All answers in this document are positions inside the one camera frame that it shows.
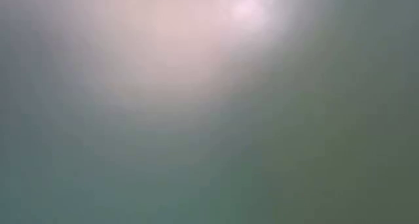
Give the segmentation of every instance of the greenish water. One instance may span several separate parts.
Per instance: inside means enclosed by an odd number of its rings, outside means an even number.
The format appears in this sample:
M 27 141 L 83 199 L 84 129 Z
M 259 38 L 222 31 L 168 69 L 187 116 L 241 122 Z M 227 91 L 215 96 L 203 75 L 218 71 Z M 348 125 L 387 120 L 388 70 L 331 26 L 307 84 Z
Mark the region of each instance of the greenish water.
M 417 0 L 128 3 L 0 0 L 0 223 L 419 222 Z

